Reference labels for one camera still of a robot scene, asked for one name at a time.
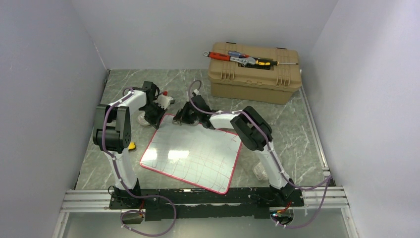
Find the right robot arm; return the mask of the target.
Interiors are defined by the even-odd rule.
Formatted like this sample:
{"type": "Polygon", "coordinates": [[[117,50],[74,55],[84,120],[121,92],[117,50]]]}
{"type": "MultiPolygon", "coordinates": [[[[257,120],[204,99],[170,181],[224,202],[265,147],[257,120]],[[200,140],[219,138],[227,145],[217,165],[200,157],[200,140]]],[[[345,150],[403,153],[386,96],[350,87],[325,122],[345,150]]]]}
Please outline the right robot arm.
{"type": "Polygon", "coordinates": [[[202,96],[193,96],[173,118],[175,124],[201,124],[207,129],[232,129],[245,147],[256,153],[273,190],[273,200],[284,206],[292,199],[293,181],[276,154],[271,126],[251,106],[239,111],[211,110],[202,96]]]}

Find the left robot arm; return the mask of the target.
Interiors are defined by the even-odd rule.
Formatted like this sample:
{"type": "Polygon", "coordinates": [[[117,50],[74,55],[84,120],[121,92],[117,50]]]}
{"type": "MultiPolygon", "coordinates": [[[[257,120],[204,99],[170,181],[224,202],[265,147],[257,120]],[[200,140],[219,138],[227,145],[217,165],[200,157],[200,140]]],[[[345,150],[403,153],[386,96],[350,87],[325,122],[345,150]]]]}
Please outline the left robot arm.
{"type": "Polygon", "coordinates": [[[153,82],[146,81],[141,87],[130,87],[123,96],[109,104],[96,106],[92,140],[107,157],[114,174],[115,193],[123,195],[129,208],[142,202],[140,183],[129,159],[129,144],[132,139],[131,116],[143,111],[145,121],[154,129],[174,99],[161,91],[153,82]]]}

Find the red framed whiteboard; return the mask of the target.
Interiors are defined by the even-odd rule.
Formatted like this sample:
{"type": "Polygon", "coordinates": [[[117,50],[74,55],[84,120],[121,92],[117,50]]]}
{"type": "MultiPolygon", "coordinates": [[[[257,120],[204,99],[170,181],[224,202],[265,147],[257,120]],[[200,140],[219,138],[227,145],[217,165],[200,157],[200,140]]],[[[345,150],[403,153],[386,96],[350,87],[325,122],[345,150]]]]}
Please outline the red framed whiteboard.
{"type": "Polygon", "coordinates": [[[140,166],[216,194],[229,190],[242,143],[233,132],[176,125],[166,114],[140,166]]]}

